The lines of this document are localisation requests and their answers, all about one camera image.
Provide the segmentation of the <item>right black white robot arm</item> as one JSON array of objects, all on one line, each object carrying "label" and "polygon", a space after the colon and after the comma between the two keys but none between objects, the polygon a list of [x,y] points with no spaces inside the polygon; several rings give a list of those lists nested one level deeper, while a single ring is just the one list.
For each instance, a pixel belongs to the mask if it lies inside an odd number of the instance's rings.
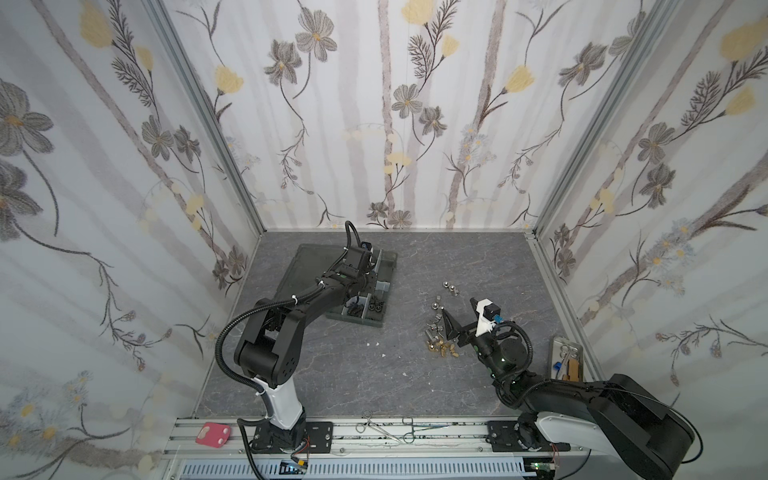
[{"label": "right black white robot arm", "polygon": [[467,325],[440,311],[446,336],[472,347],[499,401],[519,411],[526,437],[611,454],[642,479],[671,479],[681,465],[697,461],[688,452],[704,446],[698,429],[631,377],[584,382],[532,372],[533,344],[522,327],[502,319],[488,300],[471,304],[475,320]]}]

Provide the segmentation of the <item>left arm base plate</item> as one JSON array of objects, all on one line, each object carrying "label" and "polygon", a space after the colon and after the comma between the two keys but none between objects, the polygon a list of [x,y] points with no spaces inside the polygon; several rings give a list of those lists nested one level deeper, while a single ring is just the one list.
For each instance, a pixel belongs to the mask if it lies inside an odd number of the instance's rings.
[{"label": "left arm base plate", "polygon": [[248,435],[248,446],[254,454],[329,454],[333,430],[334,424],[328,421],[299,422],[293,430],[282,430],[265,420]]}]

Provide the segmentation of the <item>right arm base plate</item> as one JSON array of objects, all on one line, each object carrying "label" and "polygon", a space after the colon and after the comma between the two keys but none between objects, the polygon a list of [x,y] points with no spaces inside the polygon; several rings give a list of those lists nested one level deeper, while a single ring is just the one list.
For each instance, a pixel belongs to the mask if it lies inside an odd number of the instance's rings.
[{"label": "right arm base plate", "polygon": [[491,420],[486,426],[486,442],[494,453],[555,453],[571,450],[567,443],[546,440],[531,421]]}]

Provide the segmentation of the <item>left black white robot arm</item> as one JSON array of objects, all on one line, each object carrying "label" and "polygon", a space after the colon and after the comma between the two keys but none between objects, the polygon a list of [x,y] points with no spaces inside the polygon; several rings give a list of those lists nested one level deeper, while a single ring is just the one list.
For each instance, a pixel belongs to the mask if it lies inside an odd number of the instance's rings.
[{"label": "left black white robot arm", "polygon": [[214,351],[216,365],[229,379],[259,394],[266,408],[263,420],[239,421],[254,429],[253,438],[245,442],[248,453],[304,446],[306,410],[298,399],[293,374],[306,327],[360,293],[370,277],[365,267],[337,267],[296,295],[258,301],[220,332]]}]

